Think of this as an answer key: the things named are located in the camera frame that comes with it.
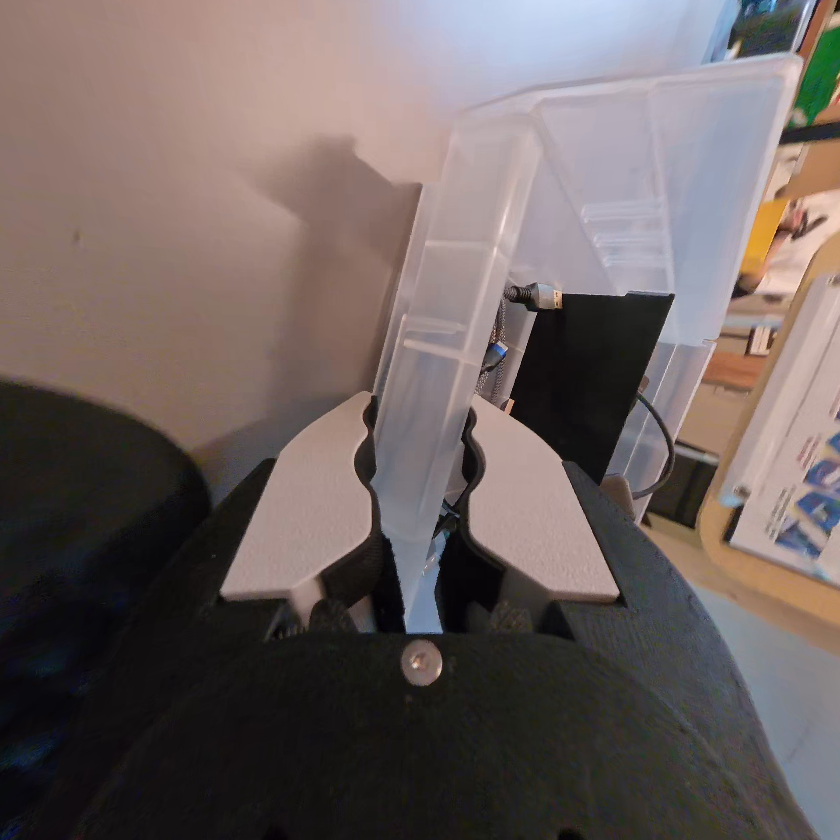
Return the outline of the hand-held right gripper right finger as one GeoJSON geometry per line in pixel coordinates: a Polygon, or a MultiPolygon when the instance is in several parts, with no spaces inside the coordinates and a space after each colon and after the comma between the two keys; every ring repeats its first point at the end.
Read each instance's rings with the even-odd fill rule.
{"type": "Polygon", "coordinates": [[[465,428],[477,458],[463,499],[465,540],[501,567],[500,596],[515,604],[612,604],[620,595],[562,458],[481,397],[465,428]]]}

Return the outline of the black padded wrist rest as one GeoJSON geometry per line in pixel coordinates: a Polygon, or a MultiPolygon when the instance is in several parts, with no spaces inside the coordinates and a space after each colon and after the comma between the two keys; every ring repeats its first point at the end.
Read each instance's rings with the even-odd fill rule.
{"type": "Polygon", "coordinates": [[[111,408],[2,380],[2,794],[46,785],[130,609],[206,518],[205,480],[111,408]]]}

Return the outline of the wooden instruction board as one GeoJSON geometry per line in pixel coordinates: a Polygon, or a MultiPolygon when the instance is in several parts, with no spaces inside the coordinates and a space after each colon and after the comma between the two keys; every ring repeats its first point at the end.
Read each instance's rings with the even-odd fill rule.
{"type": "Polygon", "coordinates": [[[838,591],[838,237],[812,259],[697,529],[708,558],[838,591]]]}

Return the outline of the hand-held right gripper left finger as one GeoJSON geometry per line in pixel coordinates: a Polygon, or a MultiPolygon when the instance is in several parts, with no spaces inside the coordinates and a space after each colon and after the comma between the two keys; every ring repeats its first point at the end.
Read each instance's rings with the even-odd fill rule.
{"type": "Polygon", "coordinates": [[[373,413],[373,395],[359,392],[280,451],[220,588],[225,600],[319,601],[326,573],[381,532],[373,413]]]}

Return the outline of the clear plastic storage bin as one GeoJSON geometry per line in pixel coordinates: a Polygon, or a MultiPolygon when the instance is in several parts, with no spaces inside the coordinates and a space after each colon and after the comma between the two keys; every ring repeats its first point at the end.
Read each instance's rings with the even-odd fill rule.
{"type": "MultiPolygon", "coordinates": [[[[467,113],[423,189],[374,380],[377,491],[412,631],[438,631],[428,566],[481,359],[510,284],[674,294],[643,380],[678,436],[725,319],[800,85],[777,54],[532,89],[467,113]]],[[[636,405],[607,474],[652,484],[666,448],[636,405]]]]}

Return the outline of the black divider panel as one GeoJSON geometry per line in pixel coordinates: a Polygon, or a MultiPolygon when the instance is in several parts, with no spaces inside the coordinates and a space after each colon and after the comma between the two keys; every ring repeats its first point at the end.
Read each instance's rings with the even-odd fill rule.
{"type": "Polygon", "coordinates": [[[663,487],[676,463],[674,439],[642,388],[674,299],[561,293],[557,308],[537,310],[511,391],[511,416],[596,484],[634,407],[644,406],[667,459],[656,482],[634,491],[636,500],[663,487]]]}

